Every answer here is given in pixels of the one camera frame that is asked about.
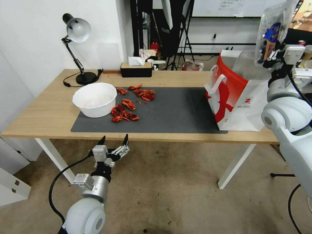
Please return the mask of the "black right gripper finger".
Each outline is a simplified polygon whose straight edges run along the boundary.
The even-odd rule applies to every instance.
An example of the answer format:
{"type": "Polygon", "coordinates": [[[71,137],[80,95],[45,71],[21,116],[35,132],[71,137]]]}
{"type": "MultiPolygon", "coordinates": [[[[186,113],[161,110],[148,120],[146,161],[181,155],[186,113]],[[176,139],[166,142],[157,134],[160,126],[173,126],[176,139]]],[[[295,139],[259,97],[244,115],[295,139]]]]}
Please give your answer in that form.
{"type": "Polygon", "coordinates": [[[277,61],[276,60],[265,60],[263,62],[263,68],[268,69],[268,70],[276,70],[277,69],[277,61]]]}
{"type": "Polygon", "coordinates": [[[267,61],[281,61],[281,50],[277,49],[272,51],[272,53],[267,58],[267,61]]]}

